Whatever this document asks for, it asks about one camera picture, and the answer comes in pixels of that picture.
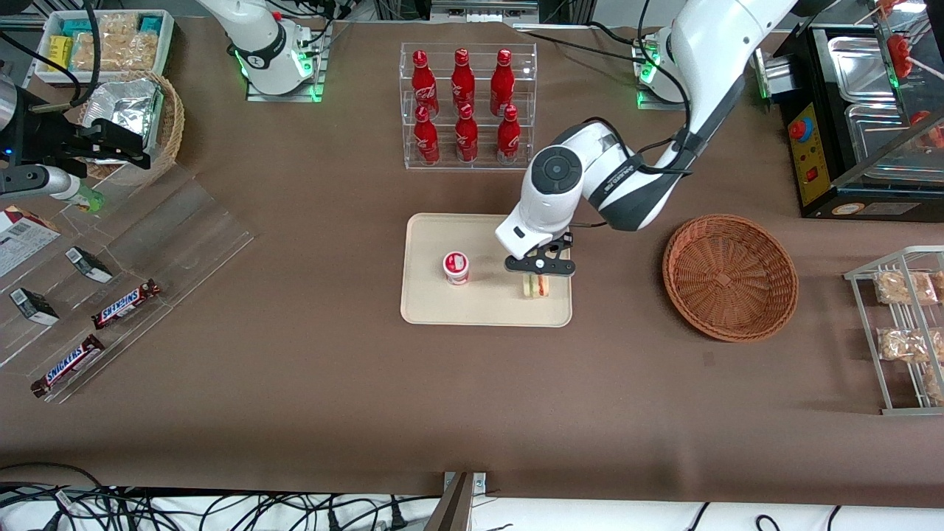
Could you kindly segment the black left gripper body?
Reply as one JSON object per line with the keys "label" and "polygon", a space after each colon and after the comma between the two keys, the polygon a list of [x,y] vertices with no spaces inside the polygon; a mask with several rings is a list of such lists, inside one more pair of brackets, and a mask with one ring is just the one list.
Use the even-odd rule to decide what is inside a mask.
{"label": "black left gripper body", "polygon": [[509,272],[538,276],[570,277],[576,272],[575,262],[563,257],[563,252],[573,246],[573,233],[564,232],[549,243],[536,246],[521,259],[505,257],[505,269]]}

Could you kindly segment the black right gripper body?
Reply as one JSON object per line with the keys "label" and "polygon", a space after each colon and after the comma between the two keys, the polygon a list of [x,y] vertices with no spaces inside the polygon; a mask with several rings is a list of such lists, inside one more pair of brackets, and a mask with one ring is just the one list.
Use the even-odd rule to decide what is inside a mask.
{"label": "black right gripper body", "polygon": [[91,151],[91,141],[80,125],[57,112],[17,111],[2,128],[1,151],[8,164],[45,164],[78,178],[88,177],[80,158]]}

